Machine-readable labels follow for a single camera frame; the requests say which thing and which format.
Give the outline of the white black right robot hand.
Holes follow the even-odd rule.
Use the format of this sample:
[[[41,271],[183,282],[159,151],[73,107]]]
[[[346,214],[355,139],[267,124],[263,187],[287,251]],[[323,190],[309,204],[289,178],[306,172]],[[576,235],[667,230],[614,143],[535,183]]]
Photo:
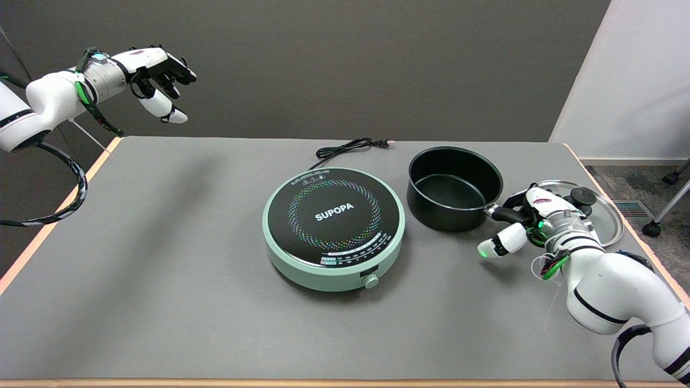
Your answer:
[[[483,258],[498,258],[518,252],[529,243],[529,230],[544,231],[554,214],[566,214],[579,219],[582,215],[573,204],[539,186],[518,192],[510,200],[520,201],[522,208],[516,211],[507,206],[491,204],[485,207],[485,214],[495,221],[509,223],[507,228],[477,246]]]

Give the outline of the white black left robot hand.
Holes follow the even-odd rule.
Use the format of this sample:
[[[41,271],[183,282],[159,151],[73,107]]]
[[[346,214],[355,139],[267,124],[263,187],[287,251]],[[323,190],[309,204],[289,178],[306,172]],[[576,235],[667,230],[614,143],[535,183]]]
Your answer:
[[[187,122],[187,114],[173,103],[180,98],[177,84],[190,85],[197,81],[187,62],[162,47],[153,46],[130,51],[124,59],[131,70],[130,90],[143,108],[162,123]]]

